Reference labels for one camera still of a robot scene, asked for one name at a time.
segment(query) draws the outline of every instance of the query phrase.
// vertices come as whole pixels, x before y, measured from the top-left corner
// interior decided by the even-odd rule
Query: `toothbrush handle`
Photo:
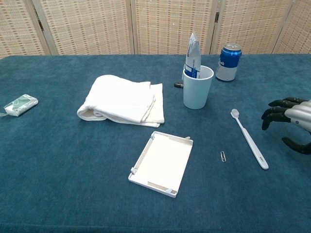
[[[267,170],[269,168],[269,166],[268,166],[266,160],[264,159],[263,155],[261,154],[260,150],[256,146],[255,142],[253,141],[251,135],[249,135],[246,128],[242,128],[242,133],[243,133],[245,139],[247,140],[247,143],[248,143],[249,147],[251,148],[251,150],[252,150],[255,158],[257,159],[259,165],[261,166],[261,168]]]

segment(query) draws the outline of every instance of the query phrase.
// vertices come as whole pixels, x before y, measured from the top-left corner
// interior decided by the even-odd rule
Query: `robotic hand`
[[[262,129],[268,129],[272,121],[291,122],[311,134],[311,100],[298,98],[285,98],[269,103],[272,108],[267,109],[261,119]],[[283,137],[282,141],[291,149],[301,154],[311,154],[311,143],[300,145],[288,137]]]

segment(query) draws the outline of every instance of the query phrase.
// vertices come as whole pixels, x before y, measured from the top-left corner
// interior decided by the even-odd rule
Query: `robot finger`
[[[285,116],[284,113],[270,113],[263,119],[261,128],[263,130],[268,129],[272,121],[291,122],[291,119]]]
[[[280,106],[280,107],[284,107],[284,108],[292,108],[292,107],[294,107],[295,105],[298,105],[298,104],[299,103],[291,102],[289,100],[275,100],[275,101],[269,103],[268,105],[270,107]]]
[[[294,102],[294,103],[306,102],[306,100],[299,99],[299,98],[293,98],[293,97],[287,97],[287,98],[285,98],[284,100],[288,100],[288,101]]]
[[[306,145],[300,145],[298,143],[295,143],[293,140],[291,140],[288,137],[282,138],[282,141],[294,151],[297,151],[301,154],[311,154],[311,143],[306,144]]]
[[[282,108],[282,107],[269,108],[262,114],[261,119],[265,119],[271,113],[285,113],[287,109],[288,108]]]

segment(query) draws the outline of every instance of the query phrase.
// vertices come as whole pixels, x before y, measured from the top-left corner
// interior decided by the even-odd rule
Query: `white toothbrush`
[[[262,169],[267,170],[269,168],[266,160],[264,159],[263,155],[261,154],[260,150],[258,149],[258,147],[256,146],[255,142],[253,141],[251,135],[249,135],[248,131],[246,130],[246,128],[244,128],[242,126],[242,124],[239,121],[239,111],[237,109],[232,109],[231,111],[231,115],[233,118],[236,119],[237,123],[239,124],[239,127],[242,130],[242,133],[249,145],[249,147],[251,148],[255,158],[257,159],[259,165],[262,167]]]

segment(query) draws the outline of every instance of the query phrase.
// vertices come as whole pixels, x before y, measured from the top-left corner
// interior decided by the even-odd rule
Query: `wicker screen panel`
[[[291,0],[227,0],[216,49],[238,43],[244,54],[271,53]]]
[[[212,0],[135,0],[137,52],[186,54],[192,32],[206,49]]]
[[[43,54],[44,50],[23,0],[0,0],[0,58]]]
[[[123,0],[40,0],[59,54],[130,54]]]
[[[275,53],[311,53],[311,1],[297,0]]]

